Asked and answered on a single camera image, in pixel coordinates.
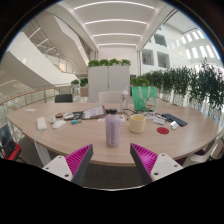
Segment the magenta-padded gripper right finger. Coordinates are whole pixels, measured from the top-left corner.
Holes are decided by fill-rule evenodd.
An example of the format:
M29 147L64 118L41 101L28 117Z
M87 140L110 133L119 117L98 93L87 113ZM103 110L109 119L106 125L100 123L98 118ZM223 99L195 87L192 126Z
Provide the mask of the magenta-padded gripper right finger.
M166 153L156 154L134 143L130 144L130 154L144 185L182 169L182 166Z

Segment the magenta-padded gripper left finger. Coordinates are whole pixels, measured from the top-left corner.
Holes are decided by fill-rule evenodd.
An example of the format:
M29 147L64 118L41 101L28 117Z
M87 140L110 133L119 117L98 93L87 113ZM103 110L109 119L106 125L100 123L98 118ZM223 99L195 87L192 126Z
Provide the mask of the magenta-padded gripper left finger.
M92 156L93 145L89 144L67 156L55 157L43 170L81 186Z

